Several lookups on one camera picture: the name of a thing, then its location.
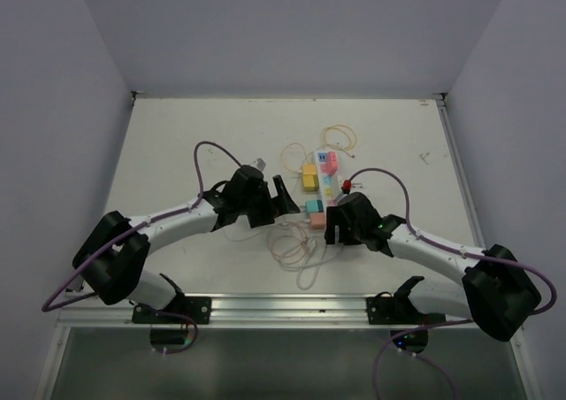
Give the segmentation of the salmon pink charger plug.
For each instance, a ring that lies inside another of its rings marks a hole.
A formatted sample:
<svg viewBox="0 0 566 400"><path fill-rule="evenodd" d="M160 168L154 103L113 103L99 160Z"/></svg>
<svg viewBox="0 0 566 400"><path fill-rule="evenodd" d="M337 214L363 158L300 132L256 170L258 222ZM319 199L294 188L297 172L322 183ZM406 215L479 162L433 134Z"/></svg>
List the salmon pink charger plug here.
<svg viewBox="0 0 566 400"><path fill-rule="evenodd" d="M323 230L326 226L324 212L314 212L309 215L309 227L313 230Z"/></svg>

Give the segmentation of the teal charger plug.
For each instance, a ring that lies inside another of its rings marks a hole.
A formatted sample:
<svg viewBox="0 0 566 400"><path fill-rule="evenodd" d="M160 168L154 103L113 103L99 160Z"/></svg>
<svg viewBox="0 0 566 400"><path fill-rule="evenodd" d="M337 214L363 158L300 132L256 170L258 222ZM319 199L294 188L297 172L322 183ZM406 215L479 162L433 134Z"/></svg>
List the teal charger plug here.
<svg viewBox="0 0 566 400"><path fill-rule="evenodd" d="M318 199L308 200L305 202L305 210L308 214L323 212L323 203Z"/></svg>

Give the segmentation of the white power strip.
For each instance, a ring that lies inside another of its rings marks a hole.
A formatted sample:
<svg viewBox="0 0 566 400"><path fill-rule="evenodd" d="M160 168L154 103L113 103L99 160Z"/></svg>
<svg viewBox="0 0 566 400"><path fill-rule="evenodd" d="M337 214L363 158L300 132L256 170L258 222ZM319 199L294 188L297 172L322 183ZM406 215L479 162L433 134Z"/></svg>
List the white power strip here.
<svg viewBox="0 0 566 400"><path fill-rule="evenodd" d="M337 173L333 176L322 174L320 171L319 163L317 160L317 154L323 151L334 151L337 155L339 162L339 169ZM313 153L314 164L317 166L317 177L318 177L318 195L319 199L323 203L324 212L329 206L335 206L341 198L344 196L342 191L342 186L345 178L341 174L341 165L338 157L338 153L335 150L316 150Z"/></svg>

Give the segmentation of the yellow charger plug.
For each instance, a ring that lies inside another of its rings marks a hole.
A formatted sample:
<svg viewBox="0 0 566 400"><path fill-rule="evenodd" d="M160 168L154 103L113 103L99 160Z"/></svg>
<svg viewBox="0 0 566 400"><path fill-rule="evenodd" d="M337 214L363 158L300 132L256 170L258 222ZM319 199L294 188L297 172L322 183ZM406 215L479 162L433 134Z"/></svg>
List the yellow charger plug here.
<svg viewBox="0 0 566 400"><path fill-rule="evenodd" d="M302 166L302 175L317 175L317 166L315 164L305 164Z"/></svg>
<svg viewBox="0 0 566 400"><path fill-rule="evenodd" d="M302 175L302 189L305 192L316 192L319 189L318 177L315 174Z"/></svg>

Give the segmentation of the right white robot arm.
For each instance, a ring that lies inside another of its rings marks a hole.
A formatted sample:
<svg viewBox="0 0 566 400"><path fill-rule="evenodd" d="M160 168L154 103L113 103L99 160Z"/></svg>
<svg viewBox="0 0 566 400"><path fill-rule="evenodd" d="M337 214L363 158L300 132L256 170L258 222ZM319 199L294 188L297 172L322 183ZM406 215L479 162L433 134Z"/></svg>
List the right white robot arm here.
<svg viewBox="0 0 566 400"><path fill-rule="evenodd" d="M493 339L508 341L535 312L541 294L510 250L466 247L410 228L403 217L382 216L362 193L326 210L325 242L363 245L408 260L441 276L411 276L392 294L366 300L371 324L435 324L448 316L475 323Z"/></svg>

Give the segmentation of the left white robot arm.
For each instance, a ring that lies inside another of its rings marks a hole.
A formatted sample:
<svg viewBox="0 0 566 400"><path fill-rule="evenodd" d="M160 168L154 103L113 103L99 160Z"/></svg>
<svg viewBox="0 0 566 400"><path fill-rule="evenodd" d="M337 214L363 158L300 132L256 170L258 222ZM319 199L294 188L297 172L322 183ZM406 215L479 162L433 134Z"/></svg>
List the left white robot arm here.
<svg viewBox="0 0 566 400"><path fill-rule="evenodd" d="M145 216L108 212L73 259L73 268L106 305L123 300L143 304L163 322L178 320L184 311L182 290L167 276L145 270L146 259L162 248L193 235L232 225L244 216L252 228L269 226L299 206L278 175L270 183L251 165L239 167L188 203Z"/></svg>

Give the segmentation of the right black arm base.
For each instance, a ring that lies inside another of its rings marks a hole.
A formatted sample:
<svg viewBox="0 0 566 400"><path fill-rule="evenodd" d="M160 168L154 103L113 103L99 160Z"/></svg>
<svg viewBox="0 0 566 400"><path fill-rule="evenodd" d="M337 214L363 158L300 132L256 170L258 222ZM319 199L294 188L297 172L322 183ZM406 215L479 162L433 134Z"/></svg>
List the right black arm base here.
<svg viewBox="0 0 566 400"><path fill-rule="evenodd" d="M365 298L366 315L370 325L429 325L446 322L441 313L422 313L408 298L381 292Z"/></svg>

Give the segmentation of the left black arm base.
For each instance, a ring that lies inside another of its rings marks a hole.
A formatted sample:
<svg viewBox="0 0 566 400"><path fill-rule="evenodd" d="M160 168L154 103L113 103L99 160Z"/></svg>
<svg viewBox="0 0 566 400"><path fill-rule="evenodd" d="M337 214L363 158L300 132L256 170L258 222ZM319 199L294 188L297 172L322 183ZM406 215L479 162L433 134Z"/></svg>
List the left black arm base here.
<svg viewBox="0 0 566 400"><path fill-rule="evenodd" d="M142 325L186 324L190 318L196 325L210 323L212 298L209 296L178 296L163 310L154 310L146 304L134 307L132 322Z"/></svg>

